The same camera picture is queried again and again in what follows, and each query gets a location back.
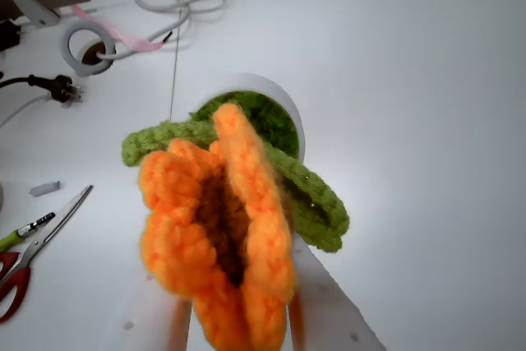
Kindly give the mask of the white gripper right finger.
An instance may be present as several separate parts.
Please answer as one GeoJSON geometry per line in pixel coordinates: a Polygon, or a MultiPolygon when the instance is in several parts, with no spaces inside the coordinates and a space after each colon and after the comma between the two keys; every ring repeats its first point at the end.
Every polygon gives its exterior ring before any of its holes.
{"type": "Polygon", "coordinates": [[[385,346],[305,242],[293,244],[295,350],[384,350],[385,346]]]}

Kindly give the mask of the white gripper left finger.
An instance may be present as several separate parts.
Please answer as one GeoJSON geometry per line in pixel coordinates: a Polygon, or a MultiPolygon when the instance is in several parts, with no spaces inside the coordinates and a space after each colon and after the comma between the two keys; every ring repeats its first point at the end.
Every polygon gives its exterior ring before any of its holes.
{"type": "Polygon", "coordinates": [[[113,320],[108,350],[185,350],[191,302],[166,292],[154,280],[140,280],[113,320]]]}

